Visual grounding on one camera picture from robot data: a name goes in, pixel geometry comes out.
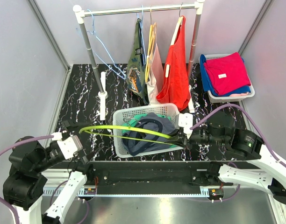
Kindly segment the lime green hanger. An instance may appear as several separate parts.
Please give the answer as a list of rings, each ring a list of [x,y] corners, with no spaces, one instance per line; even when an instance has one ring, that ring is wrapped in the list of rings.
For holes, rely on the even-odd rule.
[[[100,133],[100,132],[94,132],[94,130],[106,130],[111,129],[113,131],[116,130],[123,130],[127,132],[136,132],[136,133],[143,133],[143,134],[149,134],[153,135],[154,137],[160,137],[164,138],[165,141],[159,141],[159,140],[148,140],[143,137],[137,138],[137,137],[128,137],[128,136],[122,136],[122,135],[113,135],[113,134],[106,134],[106,133]],[[82,128],[78,134],[87,133],[90,135],[99,135],[99,136],[106,136],[110,138],[120,138],[120,139],[126,139],[126,140],[136,140],[136,141],[143,141],[143,142],[150,142],[150,143],[157,143],[157,144],[165,144],[165,145],[175,145],[175,143],[169,143],[169,140],[172,140],[173,137],[175,137],[179,130],[176,130],[172,133],[165,134],[163,132],[159,131],[153,131],[145,128],[139,128],[134,126],[120,126],[120,125],[94,125],[94,126],[87,126]]]

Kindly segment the green tank top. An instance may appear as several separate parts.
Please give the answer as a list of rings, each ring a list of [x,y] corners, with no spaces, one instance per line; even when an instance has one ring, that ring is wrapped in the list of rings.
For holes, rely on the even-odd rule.
[[[178,129],[176,129],[175,125],[171,122],[170,117],[152,112],[148,114],[135,115],[129,121],[127,126],[147,129],[170,136],[178,133]],[[149,133],[123,130],[122,136],[122,144],[132,156],[143,152],[158,151],[176,147],[175,145],[165,144],[167,141],[166,138]]]

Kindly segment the light blue wire hanger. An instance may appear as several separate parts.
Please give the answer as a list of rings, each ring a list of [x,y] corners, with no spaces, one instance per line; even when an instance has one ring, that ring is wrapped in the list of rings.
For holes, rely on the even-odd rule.
[[[122,37],[115,31],[117,22],[104,20],[104,15],[97,15],[96,11],[81,10],[77,13],[77,21],[85,21],[86,17],[92,19],[91,30],[86,29],[85,34],[93,39],[90,49],[93,56],[105,64],[108,69],[114,72],[123,80],[126,79],[126,72],[118,66],[121,51],[119,48]]]

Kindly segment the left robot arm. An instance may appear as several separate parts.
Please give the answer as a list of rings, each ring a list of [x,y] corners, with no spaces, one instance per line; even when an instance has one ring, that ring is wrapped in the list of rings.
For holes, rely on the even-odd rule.
[[[70,132],[79,131],[89,123],[65,120],[62,126],[62,132],[25,136],[10,147],[11,168],[3,184],[3,203],[9,207],[16,224],[62,224],[80,189],[98,184],[89,159],[79,157],[83,146],[78,136],[70,136]],[[42,173],[70,158],[77,158],[79,164],[72,169],[57,199],[42,214],[43,189],[47,182]]]

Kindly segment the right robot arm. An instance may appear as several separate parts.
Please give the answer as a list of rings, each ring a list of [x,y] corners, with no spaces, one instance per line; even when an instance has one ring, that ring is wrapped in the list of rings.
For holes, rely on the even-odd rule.
[[[235,120],[224,112],[209,117],[204,127],[184,130],[181,126],[174,141],[177,146],[223,145],[225,153],[248,162],[259,171],[248,171],[221,162],[211,162],[207,170],[200,175],[199,183],[216,185],[233,183],[245,185],[263,191],[276,201],[286,205],[286,161],[275,152],[269,151],[267,143],[254,132],[235,127]]]

